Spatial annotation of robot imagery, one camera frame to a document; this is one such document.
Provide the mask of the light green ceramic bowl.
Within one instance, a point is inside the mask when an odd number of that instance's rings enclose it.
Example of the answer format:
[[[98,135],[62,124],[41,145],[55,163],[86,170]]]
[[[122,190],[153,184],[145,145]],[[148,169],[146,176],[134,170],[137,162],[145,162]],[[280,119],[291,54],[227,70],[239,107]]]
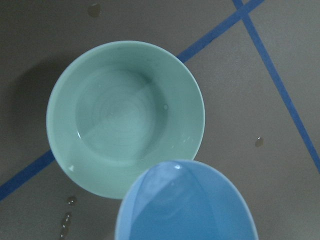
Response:
[[[158,163],[193,160],[204,130],[204,100],[190,70],[142,41],[80,55],[59,76],[46,110],[60,168],[82,189],[111,199],[122,199]]]

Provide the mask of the light blue plastic cup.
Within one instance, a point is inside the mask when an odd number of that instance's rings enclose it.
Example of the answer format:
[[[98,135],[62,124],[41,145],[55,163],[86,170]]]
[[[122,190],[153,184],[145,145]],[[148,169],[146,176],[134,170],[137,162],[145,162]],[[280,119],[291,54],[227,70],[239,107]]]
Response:
[[[194,160],[159,163],[124,197],[117,240],[256,240],[252,214],[220,171]]]

